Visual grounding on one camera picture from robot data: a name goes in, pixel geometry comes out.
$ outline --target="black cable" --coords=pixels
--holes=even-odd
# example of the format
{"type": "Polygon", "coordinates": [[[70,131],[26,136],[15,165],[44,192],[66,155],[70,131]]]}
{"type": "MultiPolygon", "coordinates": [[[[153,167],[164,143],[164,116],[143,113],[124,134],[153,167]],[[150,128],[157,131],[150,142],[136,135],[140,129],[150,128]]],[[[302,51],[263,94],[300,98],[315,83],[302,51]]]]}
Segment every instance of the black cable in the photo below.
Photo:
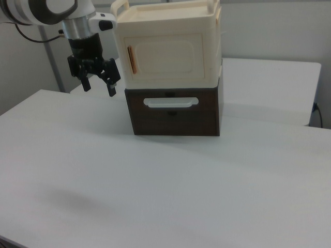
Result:
{"type": "Polygon", "coordinates": [[[320,114],[321,128],[323,128],[322,114],[321,114],[321,110],[320,110],[320,108],[319,108],[318,105],[316,106],[316,109],[317,109],[317,111],[318,111],[319,114],[320,114]]]}
{"type": "Polygon", "coordinates": [[[60,38],[60,35],[59,36],[56,36],[52,39],[49,39],[49,40],[33,40],[33,39],[30,39],[28,36],[26,36],[25,34],[22,33],[22,31],[20,30],[19,26],[17,24],[15,24],[15,27],[17,29],[17,31],[27,40],[31,41],[31,42],[34,42],[34,43],[47,43],[47,42],[50,42],[50,41],[53,41],[53,40],[56,40],[58,38],[60,38]]]}
{"type": "Polygon", "coordinates": [[[6,247],[4,246],[4,244],[2,244],[1,242],[0,242],[0,245],[2,246],[2,248],[6,248],[6,247]]]}

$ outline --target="white table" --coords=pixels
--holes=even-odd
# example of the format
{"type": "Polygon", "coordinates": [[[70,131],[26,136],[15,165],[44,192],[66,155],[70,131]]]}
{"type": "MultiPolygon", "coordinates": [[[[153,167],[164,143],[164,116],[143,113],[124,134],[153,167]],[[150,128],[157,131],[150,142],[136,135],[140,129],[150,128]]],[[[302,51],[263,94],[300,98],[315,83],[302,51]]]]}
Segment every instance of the white table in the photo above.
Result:
{"type": "Polygon", "coordinates": [[[40,91],[0,117],[0,235],[31,248],[331,244],[331,131],[223,117],[134,136],[126,102],[40,91]]]}
{"type": "MultiPolygon", "coordinates": [[[[123,75],[119,59],[116,60],[123,75]]],[[[318,63],[256,59],[223,59],[223,115],[307,126],[319,80],[318,63]]],[[[91,77],[89,92],[79,86],[71,94],[109,98],[105,83],[91,77]]],[[[117,83],[125,98],[123,80],[117,83]]]]}

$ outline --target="cream handle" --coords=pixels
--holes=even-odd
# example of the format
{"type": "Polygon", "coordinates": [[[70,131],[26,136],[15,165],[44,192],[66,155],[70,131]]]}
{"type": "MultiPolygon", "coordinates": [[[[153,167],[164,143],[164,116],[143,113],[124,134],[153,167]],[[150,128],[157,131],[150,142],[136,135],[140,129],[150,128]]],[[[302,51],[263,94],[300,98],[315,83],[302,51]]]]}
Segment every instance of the cream handle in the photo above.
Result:
{"type": "Polygon", "coordinates": [[[128,0],[116,0],[110,7],[110,13],[112,13],[117,18],[117,11],[122,5],[124,5],[125,10],[130,8],[128,0]]]}
{"type": "Polygon", "coordinates": [[[214,3],[216,3],[216,2],[217,2],[217,0],[207,0],[208,14],[214,13],[214,3]]]}

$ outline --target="wooden drawer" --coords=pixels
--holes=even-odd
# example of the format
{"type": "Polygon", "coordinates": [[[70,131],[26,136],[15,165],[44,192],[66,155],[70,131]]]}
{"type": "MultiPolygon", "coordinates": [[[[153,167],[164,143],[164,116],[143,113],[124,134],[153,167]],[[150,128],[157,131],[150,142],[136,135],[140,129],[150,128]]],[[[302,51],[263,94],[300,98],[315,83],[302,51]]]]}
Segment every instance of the wooden drawer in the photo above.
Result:
{"type": "Polygon", "coordinates": [[[219,136],[218,87],[125,90],[135,135],[219,136]],[[150,108],[144,99],[197,98],[190,107],[150,108]]]}

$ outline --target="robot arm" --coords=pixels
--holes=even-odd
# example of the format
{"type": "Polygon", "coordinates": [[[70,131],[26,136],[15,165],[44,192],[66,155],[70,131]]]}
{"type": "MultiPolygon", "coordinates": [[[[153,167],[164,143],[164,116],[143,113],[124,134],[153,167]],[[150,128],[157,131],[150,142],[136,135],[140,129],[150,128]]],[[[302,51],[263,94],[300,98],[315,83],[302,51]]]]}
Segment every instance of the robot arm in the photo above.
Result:
{"type": "Polygon", "coordinates": [[[87,75],[98,75],[116,94],[121,79],[114,59],[104,60],[99,32],[117,27],[115,16],[98,13],[91,0],[0,0],[0,23],[53,25],[62,22],[73,54],[68,57],[71,75],[90,90],[87,75]]]}

